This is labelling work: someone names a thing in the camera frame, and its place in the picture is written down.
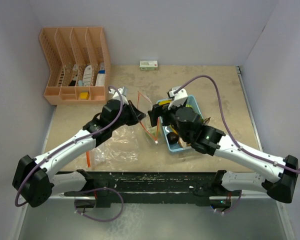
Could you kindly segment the clear orange zip bag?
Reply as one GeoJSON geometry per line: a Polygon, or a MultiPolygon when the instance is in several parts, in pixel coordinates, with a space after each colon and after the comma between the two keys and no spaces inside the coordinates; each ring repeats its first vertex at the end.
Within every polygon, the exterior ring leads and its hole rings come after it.
{"type": "Polygon", "coordinates": [[[159,119],[157,118],[156,125],[152,126],[151,117],[149,115],[149,111],[152,110],[153,105],[153,102],[147,95],[141,91],[137,92],[137,109],[145,114],[145,118],[140,121],[140,125],[145,133],[146,140],[150,144],[158,146],[160,137],[159,119]]]}

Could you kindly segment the green cabbage front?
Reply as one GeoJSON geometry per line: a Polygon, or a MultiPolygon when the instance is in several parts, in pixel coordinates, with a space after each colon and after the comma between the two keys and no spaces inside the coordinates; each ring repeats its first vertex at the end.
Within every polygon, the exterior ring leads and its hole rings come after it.
{"type": "Polygon", "coordinates": [[[158,139],[157,126],[152,127],[150,125],[146,125],[144,127],[144,130],[147,136],[150,137],[153,141],[156,141],[158,139]]]}

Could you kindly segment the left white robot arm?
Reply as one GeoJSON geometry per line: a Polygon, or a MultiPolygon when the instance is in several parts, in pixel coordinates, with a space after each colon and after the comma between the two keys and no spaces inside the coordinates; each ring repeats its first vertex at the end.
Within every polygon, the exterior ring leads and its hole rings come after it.
{"type": "Polygon", "coordinates": [[[40,206],[57,188],[53,178],[65,165],[106,142],[116,129],[136,125],[145,117],[131,101],[109,100],[69,140],[35,158],[25,155],[18,161],[12,181],[17,196],[22,196],[33,208],[40,206]]]}

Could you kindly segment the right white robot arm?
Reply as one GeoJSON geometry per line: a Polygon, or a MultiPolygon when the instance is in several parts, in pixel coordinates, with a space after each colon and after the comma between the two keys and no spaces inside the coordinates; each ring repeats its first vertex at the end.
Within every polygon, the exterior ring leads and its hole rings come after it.
{"type": "Polygon", "coordinates": [[[195,151],[233,161],[251,170],[250,173],[219,170],[212,183],[216,195],[248,190],[266,193],[282,203],[292,202],[299,167],[295,156],[274,156],[240,144],[222,130],[203,124],[200,115],[187,106],[169,108],[167,104],[155,104],[148,114],[152,126],[161,118],[164,126],[172,126],[195,151]]]}

